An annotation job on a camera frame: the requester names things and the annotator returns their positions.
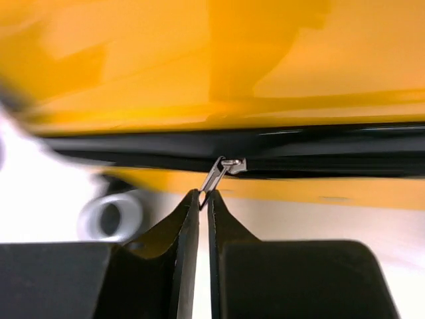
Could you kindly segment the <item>yellow hard-shell suitcase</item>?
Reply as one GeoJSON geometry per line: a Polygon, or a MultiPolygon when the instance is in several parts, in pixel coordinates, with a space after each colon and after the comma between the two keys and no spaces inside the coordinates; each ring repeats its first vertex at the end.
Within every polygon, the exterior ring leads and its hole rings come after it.
{"type": "Polygon", "coordinates": [[[219,157],[273,231],[277,201],[386,232],[424,209],[423,1],[2,1],[1,105],[107,183],[85,241],[150,226],[219,157]]]}

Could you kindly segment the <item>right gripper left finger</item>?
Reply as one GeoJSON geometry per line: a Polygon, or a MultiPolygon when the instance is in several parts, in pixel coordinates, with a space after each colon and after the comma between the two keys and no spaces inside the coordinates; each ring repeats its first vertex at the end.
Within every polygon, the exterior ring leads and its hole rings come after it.
{"type": "Polygon", "coordinates": [[[2,318],[190,318],[199,238],[191,190],[134,242],[1,245],[2,318]]]}

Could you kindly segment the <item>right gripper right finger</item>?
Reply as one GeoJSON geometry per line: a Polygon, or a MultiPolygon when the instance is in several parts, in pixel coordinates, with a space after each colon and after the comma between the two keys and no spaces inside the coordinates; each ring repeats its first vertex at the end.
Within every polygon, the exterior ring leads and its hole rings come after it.
{"type": "Polygon", "coordinates": [[[376,256],[352,240],[262,241],[209,196],[213,318],[398,318],[376,256]]]}

